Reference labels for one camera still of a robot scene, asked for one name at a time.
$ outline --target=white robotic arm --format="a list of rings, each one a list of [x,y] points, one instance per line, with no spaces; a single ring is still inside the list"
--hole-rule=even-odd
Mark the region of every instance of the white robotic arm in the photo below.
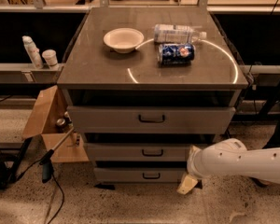
[[[177,190],[182,194],[210,175],[244,175],[280,184],[280,147],[247,150],[233,138],[205,149],[192,146],[187,166]]]

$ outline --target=cardboard box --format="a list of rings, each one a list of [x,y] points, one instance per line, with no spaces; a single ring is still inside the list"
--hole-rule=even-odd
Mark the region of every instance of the cardboard box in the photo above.
[[[65,136],[58,133],[56,120],[63,117],[67,104],[63,93],[53,86],[39,93],[34,108],[22,133],[22,139],[37,135],[42,136],[47,150],[55,147]],[[65,141],[54,151],[52,162],[89,161],[80,138],[76,145],[77,133],[70,134]]]

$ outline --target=blue can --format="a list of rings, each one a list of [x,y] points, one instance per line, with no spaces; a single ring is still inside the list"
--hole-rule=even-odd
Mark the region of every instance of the blue can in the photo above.
[[[189,64],[194,57],[194,47],[190,43],[159,45],[158,60],[160,66]]]

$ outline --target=drawer handle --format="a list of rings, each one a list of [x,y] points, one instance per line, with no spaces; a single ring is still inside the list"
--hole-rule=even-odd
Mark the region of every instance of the drawer handle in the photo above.
[[[161,174],[160,173],[157,173],[157,174],[145,174],[145,173],[142,173],[142,177],[144,179],[159,179],[161,177]]]
[[[142,155],[146,157],[160,157],[164,154],[164,150],[161,149],[160,153],[147,153],[145,150],[142,149]]]
[[[143,119],[141,115],[138,116],[139,121],[143,123],[164,123],[165,122],[165,116],[162,115],[161,119]]]

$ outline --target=drawer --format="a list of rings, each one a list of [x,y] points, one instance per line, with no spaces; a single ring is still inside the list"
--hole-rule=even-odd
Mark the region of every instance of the drawer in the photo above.
[[[69,106],[80,133],[224,133],[233,107]]]
[[[94,168],[98,182],[103,183],[179,183],[182,168]]]
[[[84,144],[90,161],[186,161],[185,144]]]

